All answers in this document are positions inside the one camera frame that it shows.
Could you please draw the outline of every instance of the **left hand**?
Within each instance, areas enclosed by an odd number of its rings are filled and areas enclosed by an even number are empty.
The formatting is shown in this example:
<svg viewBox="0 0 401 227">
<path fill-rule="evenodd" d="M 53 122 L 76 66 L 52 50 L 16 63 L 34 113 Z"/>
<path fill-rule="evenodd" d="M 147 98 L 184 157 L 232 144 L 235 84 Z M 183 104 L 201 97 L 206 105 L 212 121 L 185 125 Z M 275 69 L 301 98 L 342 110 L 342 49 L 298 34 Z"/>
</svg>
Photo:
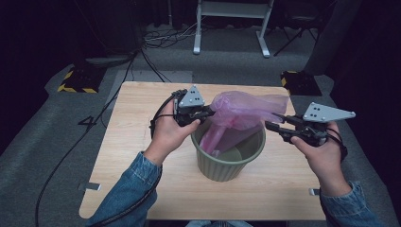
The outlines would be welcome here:
<svg viewBox="0 0 401 227">
<path fill-rule="evenodd" d="M 173 114 L 173 100 L 169 101 L 160 115 Z M 160 116 L 156 120 L 153 139 L 144 152 L 144 156 L 157 166 L 161 166 L 169 153 L 178 148 L 183 140 L 195 131 L 201 122 L 193 121 L 191 124 L 180 127 L 173 116 Z"/>
</svg>

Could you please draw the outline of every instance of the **wooden table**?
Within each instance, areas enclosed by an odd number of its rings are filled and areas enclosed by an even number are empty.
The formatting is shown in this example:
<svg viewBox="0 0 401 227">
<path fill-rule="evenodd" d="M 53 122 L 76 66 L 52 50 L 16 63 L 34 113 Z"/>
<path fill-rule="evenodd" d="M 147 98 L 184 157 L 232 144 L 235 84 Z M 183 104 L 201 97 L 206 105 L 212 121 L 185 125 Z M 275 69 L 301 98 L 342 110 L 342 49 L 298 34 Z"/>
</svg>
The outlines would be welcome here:
<svg viewBox="0 0 401 227">
<path fill-rule="evenodd" d="M 136 154 L 150 143 L 150 119 L 162 103 L 180 89 L 192 84 L 125 82 L 97 156 L 90 182 L 101 189 L 86 190 L 79 214 L 89 218 L 128 168 Z M 210 104 L 224 91 L 253 95 L 288 93 L 281 87 L 197 84 Z M 286 114 L 295 114 L 288 103 Z M 202 175 L 196 149 L 188 136 L 164 162 L 164 173 L 157 191 L 158 200 L 148 211 L 149 219 L 242 219 L 291 220 L 324 219 L 319 198 L 308 189 L 318 188 L 317 178 L 304 155 L 281 136 L 266 131 L 262 153 L 247 164 L 239 175 L 226 183 Z"/>
</svg>

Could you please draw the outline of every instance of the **gray carpet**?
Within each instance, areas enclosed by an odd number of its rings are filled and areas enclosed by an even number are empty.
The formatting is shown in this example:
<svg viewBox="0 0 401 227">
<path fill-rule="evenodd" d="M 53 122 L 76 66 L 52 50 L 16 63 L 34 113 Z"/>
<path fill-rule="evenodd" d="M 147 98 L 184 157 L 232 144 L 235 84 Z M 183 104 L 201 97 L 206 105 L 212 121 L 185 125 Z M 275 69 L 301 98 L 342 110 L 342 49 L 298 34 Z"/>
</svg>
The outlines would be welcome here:
<svg viewBox="0 0 401 227">
<path fill-rule="evenodd" d="M 275 30 L 266 40 L 270 52 L 274 52 L 286 42 L 286 37 L 281 30 Z M 145 53 L 172 81 L 281 86 L 280 73 L 303 69 L 313 48 L 313 40 L 306 33 L 277 57 L 265 59 L 255 38 L 254 27 L 245 30 L 208 30 L 202 36 L 198 56 L 192 54 L 193 41 L 194 38 L 189 37 L 169 48 L 148 48 Z M 118 81 L 122 80 L 121 74 L 127 66 L 109 68 L 98 94 L 57 92 L 71 65 L 48 81 L 45 88 L 49 99 L 0 156 L 0 226 L 34 226 L 35 203 L 44 182 L 61 158 L 85 133 L 86 127 L 78 125 L 78 122 L 100 113 L 116 90 Z M 151 79 L 135 76 L 135 73 L 150 71 L 142 55 L 137 56 L 131 71 L 130 75 L 133 76 L 129 76 L 129 79 L 160 81 L 154 75 Z M 186 72 L 190 76 L 180 78 L 171 72 Z M 303 113 L 311 101 L 335 107 L 329 96 L 333 81 L 326 76 L 316 77 L 316 80 L 323 96 L 292 96 L 297 113 Z M 97 122 L 51 179 L 39 210 L 40 226 L 84 224 L 85 220 L 78 214 L 83 198 L 78 185 L 88 182 L 90 178 L 111 112 L 107 110 L 102 115 L 103 123 Z M 349 148 L 349 156 L 343 163 L 347 178 L 361 182 L 368 205 L 388 226 L 399 226 L 386 186 L 367 161 L 347 123 L 340 121 L 339 125 Z M 325 226 L 325 223 L 290 221 L 289 226 Z"/>
</svg>

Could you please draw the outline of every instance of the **right hand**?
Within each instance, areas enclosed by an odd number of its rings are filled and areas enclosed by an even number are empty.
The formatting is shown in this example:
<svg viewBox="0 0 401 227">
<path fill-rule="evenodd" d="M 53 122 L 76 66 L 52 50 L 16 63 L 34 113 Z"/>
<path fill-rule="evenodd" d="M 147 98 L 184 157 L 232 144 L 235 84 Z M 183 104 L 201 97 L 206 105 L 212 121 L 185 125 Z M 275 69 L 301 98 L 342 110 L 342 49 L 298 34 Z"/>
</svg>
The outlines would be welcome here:
<svg viewBox="0 0 401 227">
<path fill-rule="evenodd" d="M 329 122 L 327 128 L 339 132 L 336 122 Z M 338 138 L 334 132 L 327 132 Z M 351 187 L 342 174 L 339 144 L 332 139 L 327 139 L 323 145 L 315 148 L 296 136 L 291 138 L 291 142 L 305 155 L 310 168 L 321 183 L 322 192 L 326 196 L 341 196 L 351 191 Z"/>
</svg>

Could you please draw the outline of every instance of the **green bucket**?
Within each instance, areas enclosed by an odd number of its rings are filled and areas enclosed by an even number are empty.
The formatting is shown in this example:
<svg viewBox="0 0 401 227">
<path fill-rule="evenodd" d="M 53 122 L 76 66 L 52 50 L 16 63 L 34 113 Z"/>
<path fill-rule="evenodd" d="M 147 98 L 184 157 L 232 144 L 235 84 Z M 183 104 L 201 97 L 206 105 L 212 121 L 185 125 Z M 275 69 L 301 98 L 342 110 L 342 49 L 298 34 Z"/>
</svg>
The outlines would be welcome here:
<svg viewBox="0 0 401 227">
<path fill-rule="evenodd" d="M 198 167 L 200 172 L 210 180 L 228 182 L 262 152 L 266 142 L 266 133 L 264 129 L 257 131 L 218 157 L 213 157 L 200 147 L 201 138 L 210 125 L 211 122 L 207 120 L 191 134 L 192 142 L 197 149 Z"/>
</svg>

